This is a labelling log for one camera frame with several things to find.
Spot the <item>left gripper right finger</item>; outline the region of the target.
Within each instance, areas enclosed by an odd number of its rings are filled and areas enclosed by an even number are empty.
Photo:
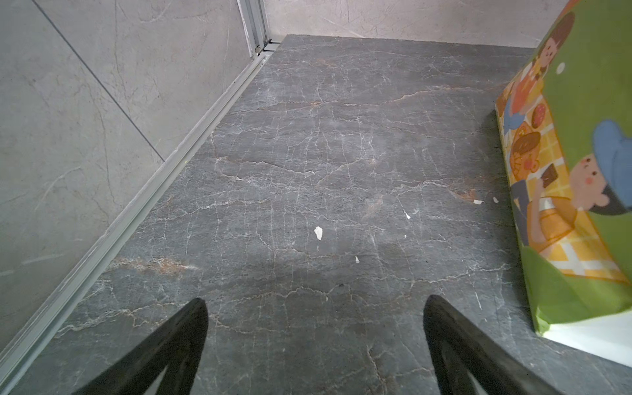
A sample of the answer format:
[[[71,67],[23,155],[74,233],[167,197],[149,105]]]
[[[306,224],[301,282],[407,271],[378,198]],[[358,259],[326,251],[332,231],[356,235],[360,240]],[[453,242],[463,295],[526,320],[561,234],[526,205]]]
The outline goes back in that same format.
[[[441,296],[430,296],[423,328],[442,394],[559,394]]]

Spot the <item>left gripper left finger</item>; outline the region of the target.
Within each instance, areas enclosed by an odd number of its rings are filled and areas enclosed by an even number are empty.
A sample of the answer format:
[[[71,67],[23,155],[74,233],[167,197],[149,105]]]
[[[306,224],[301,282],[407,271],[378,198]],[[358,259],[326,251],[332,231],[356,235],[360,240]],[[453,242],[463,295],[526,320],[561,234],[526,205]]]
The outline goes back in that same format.
[[[206,302],[189,301],[122,359],[76,394],[143,394],[158,377],[158,394],[189,394],[202,358],[209,316]]]

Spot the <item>floral white paper bag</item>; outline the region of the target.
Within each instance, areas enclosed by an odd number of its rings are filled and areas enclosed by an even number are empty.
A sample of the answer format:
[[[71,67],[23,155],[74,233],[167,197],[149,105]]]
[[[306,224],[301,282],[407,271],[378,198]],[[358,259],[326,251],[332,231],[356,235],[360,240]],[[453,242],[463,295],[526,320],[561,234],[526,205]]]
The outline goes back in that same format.
[[[567,3],[495,111],[536,333],[630,365],[630,2]]]

